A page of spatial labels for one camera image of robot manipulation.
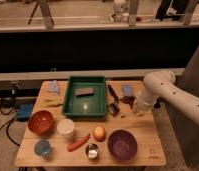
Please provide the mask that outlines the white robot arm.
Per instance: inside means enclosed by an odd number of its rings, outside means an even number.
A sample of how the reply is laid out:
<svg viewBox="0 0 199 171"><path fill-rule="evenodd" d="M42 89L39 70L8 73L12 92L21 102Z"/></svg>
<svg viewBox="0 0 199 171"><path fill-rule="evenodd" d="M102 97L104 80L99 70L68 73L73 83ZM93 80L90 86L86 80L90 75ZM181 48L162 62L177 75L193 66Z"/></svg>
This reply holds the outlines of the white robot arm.
<svg viewBox="0 0 199 171"><path fill-rule="evenodd" d="M133 113L143 115L154 107L158 98L163 98L199 126L199 97L178 88L175 81L171 70L147 73L143 79L144 88L133 102Z"/></svg>

